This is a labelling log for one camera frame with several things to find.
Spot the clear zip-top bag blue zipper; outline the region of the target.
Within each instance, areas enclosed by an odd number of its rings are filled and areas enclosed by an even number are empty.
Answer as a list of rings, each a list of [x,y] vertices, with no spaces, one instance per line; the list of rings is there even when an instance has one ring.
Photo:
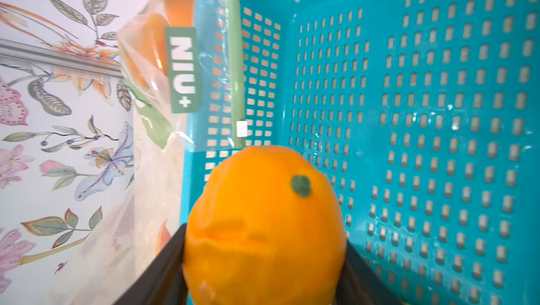
[[[125,196],[77,249],[39,304],[114,304],[179,228],[184,147],[135,137],[136,170]]]

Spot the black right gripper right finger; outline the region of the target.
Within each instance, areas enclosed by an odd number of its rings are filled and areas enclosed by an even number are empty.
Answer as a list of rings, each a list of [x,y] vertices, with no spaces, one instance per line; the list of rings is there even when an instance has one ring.
[[[337,284],[335,304],[388,304],[402,302],[370,269],[354,246],[347,242],[345,262]]]

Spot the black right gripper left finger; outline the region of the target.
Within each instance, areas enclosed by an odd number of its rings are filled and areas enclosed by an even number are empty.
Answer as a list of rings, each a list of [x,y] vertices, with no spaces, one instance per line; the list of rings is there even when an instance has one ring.
[[[116,305],[187,304],[188,288],[182,272],[185,234],[183,224]]]

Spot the clear zip-top bag green print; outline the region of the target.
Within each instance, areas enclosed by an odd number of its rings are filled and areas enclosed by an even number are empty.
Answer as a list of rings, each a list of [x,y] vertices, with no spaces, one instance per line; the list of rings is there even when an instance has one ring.
[[[136,16],[155,12],[168,21],[163,1],[150,0]],[[169,23],[165,47],[167,77],[161,91],[134,84],[122,65],[148,137],[162,149],[178,140],[190,152],[244,147],[240,0],[195,0],[193,26]]]

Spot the orange mango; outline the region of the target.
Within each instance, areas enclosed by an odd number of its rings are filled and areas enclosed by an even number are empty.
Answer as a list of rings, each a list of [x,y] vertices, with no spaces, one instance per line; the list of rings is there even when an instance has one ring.
[[[182,268],[194,304],[330,304],[346,247],[325,175],[290,148],[252,146],[212,170]]]
[[[195,0],[164,0],[165,14],[172,26],[192,27]]]
[[[159,13],[139,15],[120,30],[119,47],[123,68],[134,84],[161,91],[167,77],[165,28]]]

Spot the orange mango front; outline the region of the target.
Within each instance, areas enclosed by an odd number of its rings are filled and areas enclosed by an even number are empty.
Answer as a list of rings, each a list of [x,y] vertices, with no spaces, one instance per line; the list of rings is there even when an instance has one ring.
[[[290,148],[252,146],[212,170],[182,268],[194,304],[330,304],[346,247],[325,175]]]

